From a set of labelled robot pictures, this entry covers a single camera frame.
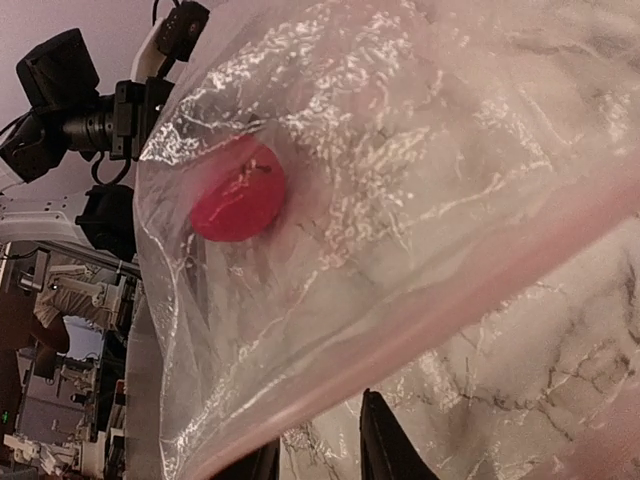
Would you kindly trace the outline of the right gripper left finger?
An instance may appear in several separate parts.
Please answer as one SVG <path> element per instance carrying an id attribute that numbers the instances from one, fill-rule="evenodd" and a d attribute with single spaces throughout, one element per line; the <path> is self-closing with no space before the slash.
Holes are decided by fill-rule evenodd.
<path id="1" fill-rule="evenodd" d="M 280 443 L 270 442 L 238 462 L 233 479 L 278 480 Z"/>

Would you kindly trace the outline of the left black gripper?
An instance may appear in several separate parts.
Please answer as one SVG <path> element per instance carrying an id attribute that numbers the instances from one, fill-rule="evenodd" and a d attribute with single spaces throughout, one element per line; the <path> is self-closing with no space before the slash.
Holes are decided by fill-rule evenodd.
<path id="1" fill-rule="evenodd" d="M 144 84 L 120 81 L 114 92 L 111 160 L 137 161 L 174 84 L 148 77 Z"/>

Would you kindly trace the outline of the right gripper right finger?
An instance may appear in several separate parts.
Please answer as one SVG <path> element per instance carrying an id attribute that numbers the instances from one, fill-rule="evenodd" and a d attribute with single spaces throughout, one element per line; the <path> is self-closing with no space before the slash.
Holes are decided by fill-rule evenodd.
<path id="1" fill-rule="evenodd" d="M 363 392 L 359 429 L 362 479 L 438 480 L 378 391 Z"/>

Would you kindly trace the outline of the red fake fruit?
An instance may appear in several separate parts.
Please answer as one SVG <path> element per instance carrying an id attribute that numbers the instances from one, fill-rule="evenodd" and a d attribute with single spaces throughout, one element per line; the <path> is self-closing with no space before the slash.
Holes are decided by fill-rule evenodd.
<path id="1" fill-rule="evenodd" d="M 209 183 L 191 208 L 194 231 L 219 243 L 242 242 L 265 230 L 286 196 L 277 155 L 250 135 L 231 141 L 207 160 Z"/>

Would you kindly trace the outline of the clear zip top bag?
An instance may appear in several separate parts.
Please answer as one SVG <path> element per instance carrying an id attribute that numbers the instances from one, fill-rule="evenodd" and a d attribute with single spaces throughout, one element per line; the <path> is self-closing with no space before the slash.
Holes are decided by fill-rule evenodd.
<path id="1" fill-rule="evenodd" d="M 260 234 L 189 219 L 245 135 Z M 140 160 L 163 479 L 359 479 L 378 391 L 443 479 L 639 475 L 639 5 L 214 1 Z"/>

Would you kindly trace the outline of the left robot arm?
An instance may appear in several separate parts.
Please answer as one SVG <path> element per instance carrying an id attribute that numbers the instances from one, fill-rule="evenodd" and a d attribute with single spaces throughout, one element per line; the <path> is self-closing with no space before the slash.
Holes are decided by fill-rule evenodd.
<path id="1" fill-rule="evenodd" d="M 34 47 L 16 67 L 31 108 L 1 132 L 1 188 L 43 178 L 69 152 L 93 170 L 104 159 L 131 167 L 174 87 L 166 78 L 169 71 L 187 58 L 177 37 L 157 25 L 137 53 L 130 79 L 102 95 L 79 29 Z M 132 256 L 133 190 L 123 185 L 124 176 L 97 179 L 86 193 L 58 200 L 2 196 L 2 241 L 68 242 Z"/>

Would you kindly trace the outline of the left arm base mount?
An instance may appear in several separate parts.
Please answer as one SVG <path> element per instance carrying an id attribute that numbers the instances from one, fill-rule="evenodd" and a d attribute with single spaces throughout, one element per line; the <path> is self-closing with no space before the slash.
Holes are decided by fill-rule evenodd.
<path id="1" fill-rule="evenodd" d="M 130 262 L 137 253 L 133 197 L 126 185 L 96 185 L 86 193 L 87 203 L 75 219 L 89 244 Z"/>

